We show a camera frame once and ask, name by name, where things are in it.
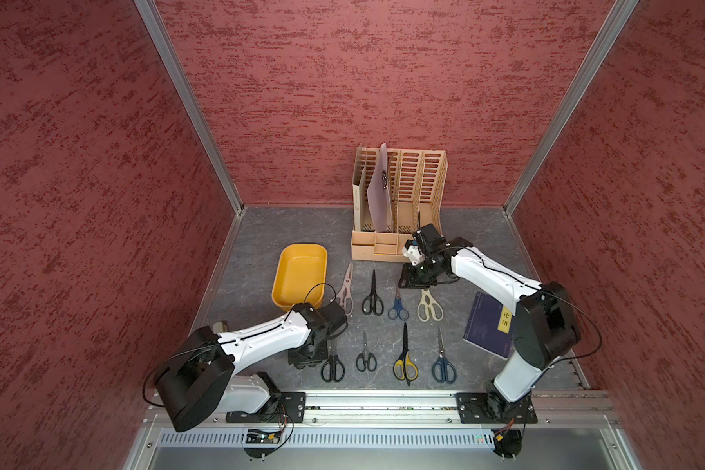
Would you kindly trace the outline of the small grey handled scissors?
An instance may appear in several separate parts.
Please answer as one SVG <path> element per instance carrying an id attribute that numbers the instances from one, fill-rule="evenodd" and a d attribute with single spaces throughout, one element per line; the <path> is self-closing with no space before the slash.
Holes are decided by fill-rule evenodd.
<path id="1" fill-rule="evenodd" d="M 367 335 L 363 333 L 362 351 L 356 357 L 358 372 L 374 372 L 378 367 L 378 359 L 368 348 Z"/>

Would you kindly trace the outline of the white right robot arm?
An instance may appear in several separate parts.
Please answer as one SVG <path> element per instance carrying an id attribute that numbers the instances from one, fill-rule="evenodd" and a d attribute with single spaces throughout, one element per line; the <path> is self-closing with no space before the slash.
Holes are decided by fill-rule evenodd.
<path id="1" fill-rule="evenodd" d="M 582 338 L 566 290 L 556 282 L 542 284 L 492 260 L 462 238 L 448 241 L 440 234 L 427 235 L 425 229 L 405 243 L 403 254 L 409 262 L 403 266 L 401 288 L 430 288 L 440 275 L 450 274 L 471 282 L 511 314 L 514 352 L 487 385 L 492 405 L 519 403 L 554 360 Z"/>

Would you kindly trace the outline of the blue handled small scissors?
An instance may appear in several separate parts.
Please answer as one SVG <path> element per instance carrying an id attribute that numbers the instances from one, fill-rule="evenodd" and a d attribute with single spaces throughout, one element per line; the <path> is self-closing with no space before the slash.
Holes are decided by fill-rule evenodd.
<path id="1" fill-rule="evenodd" d="M 389 309 L 387 317 L 390 320 L 409 320 L 409 311 L 403 306 L 403 299 L 401 298 L 401 291 L 399 290 L 399 288 L 397 288 L 395 291 L 393 307 Z"/>

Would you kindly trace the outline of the pink handled scissors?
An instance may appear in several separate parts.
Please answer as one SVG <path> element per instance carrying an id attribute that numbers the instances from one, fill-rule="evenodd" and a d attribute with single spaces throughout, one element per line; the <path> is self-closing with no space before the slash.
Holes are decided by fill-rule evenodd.
<path id="1" fill-rule="evenodd" d="M 344 309 L 346 315 L 351 316 L 354 309 L 354 300 L 352 296 L 352 278 L 353 278 L 353 263 L 350 262 L 343 280 L 343 285 L 340 288 L 336 301 Z"/>

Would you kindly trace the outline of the yellow black handled scissors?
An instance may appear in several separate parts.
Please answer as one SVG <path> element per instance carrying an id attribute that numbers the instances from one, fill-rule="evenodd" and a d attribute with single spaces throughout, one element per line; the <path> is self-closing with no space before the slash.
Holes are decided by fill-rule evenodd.
<path id="1" fill-rule="evenodd" d="M 399 381 L 410 386 L 419 376 L 419 371 L 409 355 L 409 329 L 403 325 L 403 349 L 393 365 L 393 374 Z"/>

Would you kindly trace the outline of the beige plastic file organizer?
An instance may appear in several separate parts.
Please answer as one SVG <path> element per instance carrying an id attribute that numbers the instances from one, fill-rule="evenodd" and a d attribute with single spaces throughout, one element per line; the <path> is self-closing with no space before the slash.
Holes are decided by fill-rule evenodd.
<path id="1" fill-rule="evenodd" d="M 368 184 L 379 148 L 366 148 Z M 448 173 L 442 150 L 388 147 L 393 225 L 389 233 L 352 231 L 351 258 L 366 262 L 405 262 L 405 245 L 429 223 L 441 230 L 441 207 Z"/>

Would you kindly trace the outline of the aluminium left corner post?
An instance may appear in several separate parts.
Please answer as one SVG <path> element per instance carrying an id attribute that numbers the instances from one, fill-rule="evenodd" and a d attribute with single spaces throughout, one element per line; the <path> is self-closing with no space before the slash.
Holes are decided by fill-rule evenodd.
<path id="1" fill-rule="evenodd" d="M 229 174 L 221 150 L 219 150 L 219 145 L 217 145 L 217 141 L 198 103 L 198 99 L 177 56 L 172 40 L 166 31 L 164 20 L 158 10 L 156 2 L 151 0 L 135 0 L 134 5 L 157 49 L 164 67 L 166 68 L 166 72 L 211 162 L 217 179 L 229 199 L 234 213 L 236 213 L 238 217 L 242 217 L 244 213 L 244 203 L 239 195 L 237 186 Z"/>

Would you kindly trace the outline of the aluminium right corner post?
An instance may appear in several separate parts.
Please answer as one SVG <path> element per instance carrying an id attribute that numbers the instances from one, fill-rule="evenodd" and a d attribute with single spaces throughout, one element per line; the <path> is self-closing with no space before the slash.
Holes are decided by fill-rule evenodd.
<path id="1" fill-rule="evenodd" d="M 638 6 L 638 0 L 616 0 L 613 2 L 579 70 L 573 77 L 550 124 L 542 135 L 536 150 L 534 150 L 525 170 L 523 170 L 503 206 L 504 213 L 508 217 L 513 217 L 518 209 L 533 180 L 541 170 L 562 131 L 564 131 L 569 119 L 571 119 L 589 86 L 593 83 L 593 79 L 603 65 L 614 43 L 636 10 L 636 6 Z"/>

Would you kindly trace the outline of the yellow plastic storage tray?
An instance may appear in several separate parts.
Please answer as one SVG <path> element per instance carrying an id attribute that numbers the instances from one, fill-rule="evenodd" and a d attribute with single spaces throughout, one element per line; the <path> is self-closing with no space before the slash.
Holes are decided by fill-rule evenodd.
<path id="1" fill-rule="evenodd" d="M 327 250 L 319 244 L 293 244 L 281 253 L 272 287 L 272 301 L 282 311 L 296 304 L 321 307 L 326 281 Z"/>

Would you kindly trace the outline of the beige folder in organizer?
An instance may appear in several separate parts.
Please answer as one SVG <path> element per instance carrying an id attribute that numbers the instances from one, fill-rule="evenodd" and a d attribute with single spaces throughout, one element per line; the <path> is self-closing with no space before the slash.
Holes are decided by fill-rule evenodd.
<path id="1" fill-rule="evenodd" d="M 372 221 L 367 201 L 367 166 L 368 156 L 364 147 L 356 148 L 354 178 L 352 179 L 352 197 L 354 198 L 354 230 L 372 232 Z"/>

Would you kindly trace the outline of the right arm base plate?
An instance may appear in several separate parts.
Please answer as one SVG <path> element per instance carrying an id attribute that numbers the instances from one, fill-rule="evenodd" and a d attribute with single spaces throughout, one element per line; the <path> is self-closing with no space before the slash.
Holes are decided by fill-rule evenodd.
<path id="1" fill-rule="evenodd" d="M 538 417 L 528 393 L 519 401 L 505 401 L 499 393 L 457 393 L 456 410 L 462 424 L 504 426 L 537 424 Z"/>

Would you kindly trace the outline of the dark blue handled scissors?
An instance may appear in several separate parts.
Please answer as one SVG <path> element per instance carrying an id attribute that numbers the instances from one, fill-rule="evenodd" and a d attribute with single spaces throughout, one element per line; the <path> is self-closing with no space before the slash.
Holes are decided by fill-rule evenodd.
<path id="1" fill-rule="evenodd" d="M 438 358 L 432 365 L 432 377 L 437 383 L 448 385 L 452 385 L 457 377 L 456 368 L 446 357 L 443 333 L 440 328 L 438 328 Z"/>

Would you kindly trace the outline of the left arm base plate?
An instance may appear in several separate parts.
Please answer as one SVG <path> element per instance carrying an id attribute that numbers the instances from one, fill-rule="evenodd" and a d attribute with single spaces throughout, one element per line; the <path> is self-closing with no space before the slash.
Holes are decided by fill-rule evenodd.
<path id="1" fill-rule="evenodd" d="M 271 396 L 268 402 L 256 413 L 229 411 L 227 423 L 282 423 L 289 417 L 295 424 L 302 423 L 306 411 L 307 394 L 304 392 L 281 392 Z"/>

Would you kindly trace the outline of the cream handled kitchen scissors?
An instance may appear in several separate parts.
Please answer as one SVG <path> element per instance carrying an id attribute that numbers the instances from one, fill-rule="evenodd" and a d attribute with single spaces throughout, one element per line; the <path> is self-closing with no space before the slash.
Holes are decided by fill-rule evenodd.
<path id="1" fill-rule="evenodd" d="M 436 301 L 429 289 L 421 290 L 420 301 L 416 314 L 417 318 L 421 322 L 428 322 L 430 320 L 442 321 L 445 316 L 444 309 Z"/>

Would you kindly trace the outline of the lilac folder in organizer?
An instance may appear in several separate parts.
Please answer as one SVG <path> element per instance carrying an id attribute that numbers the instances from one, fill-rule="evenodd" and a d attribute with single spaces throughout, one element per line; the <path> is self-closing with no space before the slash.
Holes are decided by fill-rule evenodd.
<path id="1" fill-rule="evenodd" d="M 392 231 L 393 216 L 389 183 L 388 146 L 387 143 L 382 143 L 366 192 L 368 209 L 376 232 Z"/>

